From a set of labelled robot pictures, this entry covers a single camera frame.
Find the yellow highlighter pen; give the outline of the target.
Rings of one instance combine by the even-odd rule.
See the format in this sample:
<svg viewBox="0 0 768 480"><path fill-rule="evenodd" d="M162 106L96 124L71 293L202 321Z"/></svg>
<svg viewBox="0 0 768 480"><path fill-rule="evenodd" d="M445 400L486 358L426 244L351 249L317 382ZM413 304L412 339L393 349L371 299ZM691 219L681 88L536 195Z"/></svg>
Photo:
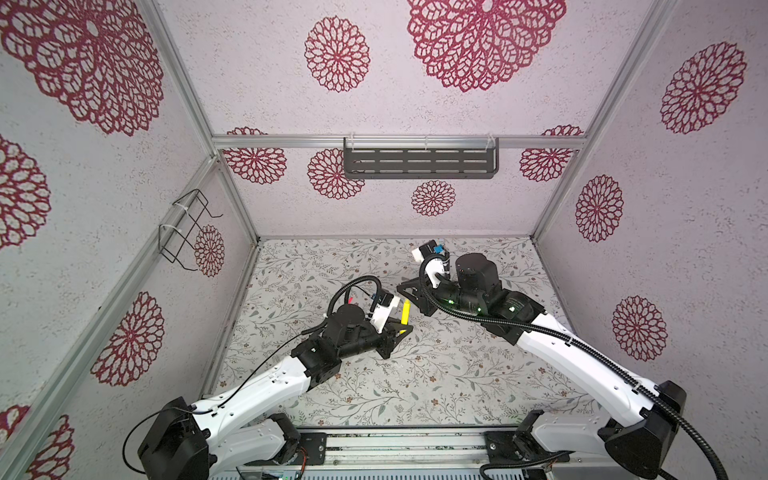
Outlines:
<svg viewBox="0 0 768 480"><path fill-rule="evenodd" d="M402 312L401 312L401 324L403 326L407 326L409 324L410 309L411 309L411 302L409 300L405 300L403 303Z"/></svg>

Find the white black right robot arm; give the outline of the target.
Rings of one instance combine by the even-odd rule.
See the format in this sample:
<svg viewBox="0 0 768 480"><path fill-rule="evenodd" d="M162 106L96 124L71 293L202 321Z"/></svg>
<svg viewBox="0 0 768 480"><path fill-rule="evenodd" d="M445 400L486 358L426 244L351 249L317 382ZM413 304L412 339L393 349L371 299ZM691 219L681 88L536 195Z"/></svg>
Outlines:
<svg viewBox="0 0 768 480"><path fill-rule="evenodd" d="M437 311L482 325L492 335L553 366L598 402L593 415L533 410L491 461L496 468L528 468L575 453L607 456L643 479L668 478L663 463L679 431L686 393L628 372L571 334L527 295L502 285L497 266L481 253L451 261L435 243L413 250L416 278L397 290L431 316Z"/></svg>

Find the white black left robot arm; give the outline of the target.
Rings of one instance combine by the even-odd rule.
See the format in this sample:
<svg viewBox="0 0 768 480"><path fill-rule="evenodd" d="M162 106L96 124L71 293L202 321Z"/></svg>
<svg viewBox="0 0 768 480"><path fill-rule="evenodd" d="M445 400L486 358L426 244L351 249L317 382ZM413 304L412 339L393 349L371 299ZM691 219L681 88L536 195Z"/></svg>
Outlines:
<svg viewBox="0 0 768 480"><path fill-rule="evenodd" d="M149 479L208 479L253 461L286 464L301 435L276 407L335 377L343 361L369 351L382 358L413 330L394 318L345 304L271 368L239 387L188 403L177 397L149 415L137 456Z"/></svg>

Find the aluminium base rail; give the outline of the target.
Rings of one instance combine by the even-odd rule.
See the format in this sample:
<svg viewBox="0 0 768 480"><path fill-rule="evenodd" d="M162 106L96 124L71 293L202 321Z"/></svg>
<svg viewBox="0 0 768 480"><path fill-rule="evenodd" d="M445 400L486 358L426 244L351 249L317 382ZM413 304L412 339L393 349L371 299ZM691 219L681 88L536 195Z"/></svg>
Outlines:
<svg viewBox="0 0 768 480"><path fill-rule="evenodd" d="M302 479L483 479L482 465L512 463L503 457L515 426L414 428L299 428L309 454ZM241 466L244 479L299 473L293 464ZM526 469L491 469L493 479L597 479L606 458L585 453Z"/></svg>

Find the dark grey wall shelf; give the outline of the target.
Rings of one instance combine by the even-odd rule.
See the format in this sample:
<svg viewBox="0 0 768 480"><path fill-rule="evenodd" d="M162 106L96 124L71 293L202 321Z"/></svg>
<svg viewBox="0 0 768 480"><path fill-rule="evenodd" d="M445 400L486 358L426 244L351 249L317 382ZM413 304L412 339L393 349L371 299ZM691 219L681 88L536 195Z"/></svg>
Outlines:
<svg viewBox="0 0 768 480"><path fill-rule="evenodd" d="M492 140L481 148L358 147L343 141L344 175L355 180L485 180L499 171Z"/></svg>

